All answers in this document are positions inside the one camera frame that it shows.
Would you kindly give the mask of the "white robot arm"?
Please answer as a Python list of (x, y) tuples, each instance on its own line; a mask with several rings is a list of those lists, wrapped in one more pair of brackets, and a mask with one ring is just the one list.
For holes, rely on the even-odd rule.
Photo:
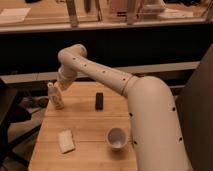
[(61, 89), (82, 72), (127, 98), (138, 171), (192, 171), (175, 100), (164, 81), (90, 61), (81, 44), (60, 50), (58, 60)]

